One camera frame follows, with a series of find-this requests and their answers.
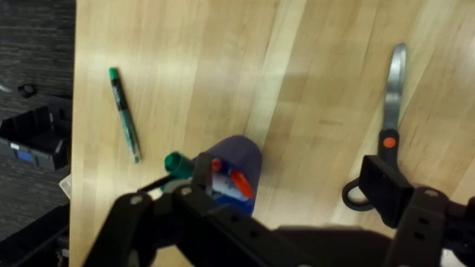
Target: green marker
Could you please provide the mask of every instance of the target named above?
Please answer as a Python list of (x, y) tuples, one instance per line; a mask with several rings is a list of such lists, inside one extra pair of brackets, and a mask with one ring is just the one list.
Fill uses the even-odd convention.
[(110, 76), (110, 82), (113, 85), (113, 92), (114, 92), (124, 140), (127, 141), (127, 146), (129, 146), (130, 153), (133, 156), (133, 162), (138, 163), (139, 162), (138, 140), (136, 140), (135, 128), (133, 128), (132, 117), (129, 113), (129, 107), (127, 107), (127, 103), (123, 95), (123, 89), (120, 85), (117, 68), (108, 68), (108, 76)]

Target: metal blade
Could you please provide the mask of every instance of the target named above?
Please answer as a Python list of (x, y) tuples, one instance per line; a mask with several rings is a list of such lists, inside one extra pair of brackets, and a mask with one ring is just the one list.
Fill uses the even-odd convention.
[(402, 101), (402, 86), (405, 73), (405, 57), (406, 46), (399, 43), (392, 52), (392, 61), (389, 67), (386, 97), (384, 97), (384, 113), (383, 113), (383, 129), (398, 129), (399, 111)]

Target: wooden tabletop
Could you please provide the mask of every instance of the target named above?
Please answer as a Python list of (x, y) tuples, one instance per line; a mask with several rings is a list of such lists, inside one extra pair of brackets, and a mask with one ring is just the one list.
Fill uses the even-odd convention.
[[(457, 202), (475, 195), (475, 2), (77, 2), (71, 266), (123, 193), (163, 157), (230, 135), (264, 153), (255, 218), (392, 232), (341, 187), (375, 153), (392, 48), (408, 46), (399, 166)], [(117, 67), (142, 162), (132, 163), (108, 73)]]

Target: dark carpet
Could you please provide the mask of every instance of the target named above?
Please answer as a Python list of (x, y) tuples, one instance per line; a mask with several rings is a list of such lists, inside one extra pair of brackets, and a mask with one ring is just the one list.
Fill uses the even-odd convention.
[[(0, 0), (0, 85), (38, 91), (29, 100), (0, 92), (0, 120), (72, 95), (74, 17), (74, 0)], [(0, 159), (0, 241), (65, 203), (58, 183), (68, 172)]]

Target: green object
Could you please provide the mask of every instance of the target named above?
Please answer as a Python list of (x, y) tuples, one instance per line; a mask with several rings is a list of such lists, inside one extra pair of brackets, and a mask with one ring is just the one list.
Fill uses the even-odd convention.
[(132, 116), (127, 107), (127, 103), (123, 95), (121, 83), (118, 79), (117, 68), (108, 68), (110, 82), (113, 85), (113, 94), (118, 110), (120, 125), (124, 134), (124, 140), (129, 146), (130, 155), (133, 157), (133, 162), (139, 162), (139, 147), (138, 147), (138, 138), (135, 134)]
[(194, 165), (185, 156), (173, 152), (165, 157), (165, 169), (176, 178), (188, 178), (193, 175)]

